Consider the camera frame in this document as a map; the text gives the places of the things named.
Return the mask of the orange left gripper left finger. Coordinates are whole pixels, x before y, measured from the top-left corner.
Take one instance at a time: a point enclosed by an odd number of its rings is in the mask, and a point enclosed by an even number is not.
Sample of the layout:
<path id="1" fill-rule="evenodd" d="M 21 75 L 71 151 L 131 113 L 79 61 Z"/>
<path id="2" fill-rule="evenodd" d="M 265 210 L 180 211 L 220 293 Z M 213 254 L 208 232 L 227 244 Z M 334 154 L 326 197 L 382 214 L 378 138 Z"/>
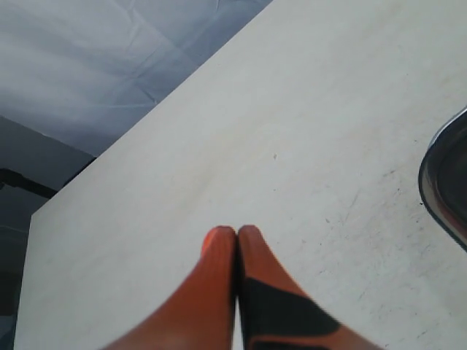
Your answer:
<path id="1" fill-rule="evenodd" d="M 196 266 L 175 292 L 107 349 L 230 349 L 234 331 L 236 233 L 206 235 Z"/>

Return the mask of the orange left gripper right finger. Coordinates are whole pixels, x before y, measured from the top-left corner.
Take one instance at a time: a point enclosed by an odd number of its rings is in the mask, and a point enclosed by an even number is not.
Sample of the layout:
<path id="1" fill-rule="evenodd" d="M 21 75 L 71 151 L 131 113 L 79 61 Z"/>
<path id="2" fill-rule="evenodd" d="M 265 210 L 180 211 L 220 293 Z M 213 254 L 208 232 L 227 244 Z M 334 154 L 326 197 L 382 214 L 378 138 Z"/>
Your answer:
<path id="1" fill-rule="evenodd" d="M 238 232 L 238 298 L 245 349 L 376 349 L 318 306 L 274 256 L 260 230 Z"/>

